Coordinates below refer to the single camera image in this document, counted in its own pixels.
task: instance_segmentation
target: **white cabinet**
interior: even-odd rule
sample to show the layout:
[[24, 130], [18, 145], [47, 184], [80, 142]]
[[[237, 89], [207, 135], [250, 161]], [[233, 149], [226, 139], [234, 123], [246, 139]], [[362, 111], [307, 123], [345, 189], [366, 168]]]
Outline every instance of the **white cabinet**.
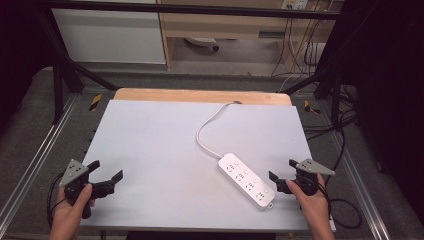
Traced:
[[75, 61], [165, 64], [157, 13], [53, 9], [53, 14]]

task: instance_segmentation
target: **power cord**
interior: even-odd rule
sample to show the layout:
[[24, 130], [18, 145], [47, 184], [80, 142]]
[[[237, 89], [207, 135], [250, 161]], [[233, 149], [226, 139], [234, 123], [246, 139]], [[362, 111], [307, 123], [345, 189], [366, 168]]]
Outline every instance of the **power cord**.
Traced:
[[295, 56], [295, 54], [294, 54], [294, 49], [293, 49], [293, 43], [292, 43], [292, 41], [291, 41], [291, 31], [292, 31], [292, 28], [293, 28], [293, 19], [290, 19], [290, 28], [289, 28], [289, 51], [290, 51], [290, 54], [291, 54], [291, 56], [292, 56], [292, 59], [293, 59], [293, 62], [295, 63], [295, 65], [297, 66], [297, 68], [300, 70], [300, 72], [301, 73], [303, 73], [303, 74], [306, 74], [306, 72], [305, 71], [303, 71], [302, 70], [302, 68], [300, 68], [300, 65], [299, 65], [299, 63], [297, 62], [297, 54], [296, 54], [296, 56]]
[[[284, 80], [284, 82], [283, 82], [283, 84], [281, 84], [281, 87], [280, 87], [280, 89], [278, 90], [278, 92], [277, 93], [281, 93], [281, 91], [283, 90], [283, 87], [284, 87], [284, 85], [286, 84], [286, 82], [290, 79], [290, 78], [292, 78], [292, 77], [294, 77], [294, 75], [295, 74], [292, 74], [292, 75], [290, 75], [289, 77], [287, 77], [286, 78], [286, 80]], [[303, 74], [300, 74], [295, 80], [294, 80], [294, 82], [295, 81], [297, 81], [299, 78], [301, 78], [302, 77], [302, 75]]]
[[229, 102], [229, 103], [225, 103], [221, 108], [218, 109], [218, 111], [216, 111], [208, 120], [206, 120], [205, 123], [203, 123], [203, 125], [199, 128], [199, 130], [197, 130], [196, 133], [196, 141], [197, 143], [206, 151], [208, 151], [210, 154], [214, 155], [215, 157], [217, 157], [218, 159], [223, 158], [223, 156], [221, 154], [216, 153], [215, 151], [212, 151], [211, 149], [209, 149], [208, 147], [206, 147], [201, 141], [200, 141], [200, 131], [202, 131], [203, 127], [205, 127], [208, 123], [212, 122], [215, 117], [227, 106], [231, 105], [231, 104], [242, 104], [240, 101], [234, 101], [234, 102]]
[[50, 184], [49, 192], [47, 194], [47, 206], [46, 206], [46, 210], [47, 210], [47, 223], [49, 224], [50, 228], [52, 228], [52, 224], [53, 224], [53, 211], [54, 211], [54, 209], [57, 207], [57, 205], [59, 205], [60, 203], [62, 203], [63, 201], [66, 200], [66, 199], [62, 199], [58, 203], [56, 203], [53, 207], [51, 207], [52, 194], [53, 194], [54, 187], [56, 186], [57, 181], [59, 181], [59, 179], [61, 179], [63, 177], [63, 174], [65, 174], [65, 170], [63, 170], [62, 172], [60, 172], [53, 179], [52, 183]]
[[277, 75], [275, 75], [274, 76], [274, 73], [275, 73], [275, 71], [277, 70], [277, 67], [280, 65], [280, 63], [281, 63], [281, 60], [283, 59], [283, 53], [284, 53], [284, 41], [286, 40], [286, 31], [287, 31], [287, 25], [289, 24], [289, 19], [287, 18], [286, 19], [286, 27], [284, 28], [284, 36], [283, 36], [283, 46], [281, 47], [281, 54], [280, 54], [280, 59], [278, 60], [278, 63], [277, 63], [277, 65], [275, 65], [275, 68], [274, 68], [274, 70], [272, 71], [272, 73], [271, 73], [271, 78], [272, 77], [276, 77], [276, 76], [279, 76], [279, 75], [282, 75], [282, 74], [277, 74]]
[[[345, 115], [348, 114], [349, 112], [352, 112], [352, 111], [353, 111], [353, 109], [347, 110], [347, 111], [343, 112], [343, 114], [340, 116], [340, 120], [339, 120], [340, 124], [339, 125], [340, 125], [340, 134], [342, 135], [342, 147], [341, 147], [340, 154], [339, 154], [339, 156], [336, 160], [336, 163], [334, 164], [333, 168], [331, 169], [333, 171], [335, 171], [337, 169], [338, 165], [340, 164], [341, 159], [343, 157], [344, 150], [345, 150], [345, 146], [346, 146], [346, 139], [345, 139], [343, 127], [349, 125], [350, 123], [356, 121], [356, 119], [357, 119], [356, 115], [352, 115], [352, 116], [345, 118]], [[315, 135], [313, 137], [308, 138], [308, 140], [311, 140], [313, 138], [322, 136], [322, 135], [324, 135], [328, 132], [336, 130], [336, 128], [334, 126], [314, 126], [314, 127], [309, 127], [309, 128], [321, 128], [321, 129], [319, 129], [319, 130], [305, 130], [305, 134], [315, 133]], [[327, 176], [327, 178], [325, 180], [325, 186], [328, 185], [328, 183], [330, 181], [330, 177], [331, 176]], [[326, 196], [326, 199], [330, 204], [329, 209], [332, 208], [331, 203], [344, 202], [344, 203], [348, 204], [349, 206], [351, 206], [358, 216], [358, 222], [356, 224], [353, 224], [353, 225], [348, 225], [348, 224], [342, 223], [341, 221], [337, 220], [333, 216], [333, 220], [334, 220], [335, 223], [337, 223], [338, 225], [340, 225], [344, 228], [347, 228], [347, 229], [357, 229], [362, 225], [362, 216], [361, 216], [359, 209], [355, 206], [355, 204], [351, 203], [350, 201], [348, 201], [346, 199], [341, 199], [341, 198], [330, 199], [330, 198], [328, 198], [328, 195]]]

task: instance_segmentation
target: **wrist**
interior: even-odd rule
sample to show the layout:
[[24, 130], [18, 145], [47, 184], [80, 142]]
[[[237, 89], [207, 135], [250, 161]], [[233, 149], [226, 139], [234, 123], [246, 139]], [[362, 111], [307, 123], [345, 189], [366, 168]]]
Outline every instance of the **wrist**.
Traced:
[[331, 230], [330, 222], [318, 224], [315, 226], [309, 225], [309, 230], [313, 240], [334, 240], [334, 234]]

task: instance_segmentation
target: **white cable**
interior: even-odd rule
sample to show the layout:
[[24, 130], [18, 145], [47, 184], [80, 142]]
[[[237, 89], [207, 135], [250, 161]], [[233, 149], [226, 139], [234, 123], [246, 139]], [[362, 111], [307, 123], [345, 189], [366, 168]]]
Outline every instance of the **white cable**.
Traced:
[[200, 141], [200, 131], [202, 130], [202, 128], [204, 127], [204, 126], [206, 126], [206, 124], [208, 124], [208, 123], [210, 123], [210, 122], [212, 122], [212, 120], [218, 115], [218, 113], [220, 113], [221, 111], [222, 111], [222, 109], [224, 109], [225, 107], [227, 107], [228, 105], [231, 105], [231, 104], [242, 104], [241, 102], [239, 102], [239, 101], [234, 101], [234, 102], [229, 102], [229, 103], [226, 103], [226, 104], [224, 104], [220, 109], [218, 109], [218, 111], [216, 111], [208, 120], [206, 120], [206, 122], [205, 123], [203, 123], [203, 125], [199, 128], [199, 130], [197, 130], [197, 133], [196, 133], [196, 141], [197, 141], [197, 143], [203, 148], [203, 149], [205, 149], [206, 151], [208, 151], [209, 153], [211, 153], [212, 155], [215, 155], [216, 157], [218, 157], [219, 159], [221, 159], [221, 158], [223, 158], [223, 156], [221, 156], [220, 154], [218, 154], [218, 153], [216, 153], [216, 152], [214, 152], [214, 151], [212, 151], [212, 150], [210, 150], [209, 148], [207, 148], [205, 145], [203, 145], [203, 143]]
[[290, 79], [290, 78], [292, 78], [292, 77], [294, 77], [294, 74], [292, 74], [292, 75], [290, 75], [289, 77], [287, 77], [287, 78], [286, 78], [286, 80], [283, 82], [283, 84], [281, 85], [280, 90], [278, 90], [278, 92], [281, 92], [281, 90], [282, 90], [282, 89], [283, 89], [283, 87], [284, 87], [284, 84], [286, 84], [287, 80], [289, 80], [289, 79]]
[[334, 0], [331, 0], [330, 4], [328, 5], [327, 9], [325, 11], [330, 11], [331, 6], [333, 5]]

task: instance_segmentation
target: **power outlet socket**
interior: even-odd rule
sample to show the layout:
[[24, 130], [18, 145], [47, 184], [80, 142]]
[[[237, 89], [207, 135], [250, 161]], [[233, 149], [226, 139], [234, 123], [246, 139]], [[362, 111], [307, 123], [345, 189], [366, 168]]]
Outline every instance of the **power outlet socket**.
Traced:
[[284, 0], [281, 9], [305, 10], [308, 0]]
[[218, 161], [221, 173], [259, 210], [272, 208], [275, 192], [234, 154]]
[[294, 10], [305, 10], [306, 4], [308, 4], [308, 0], [296, 0], [294, 4]]
[[284, 0], [281, 9], [293, 10], [296, 5], [296, 0]]

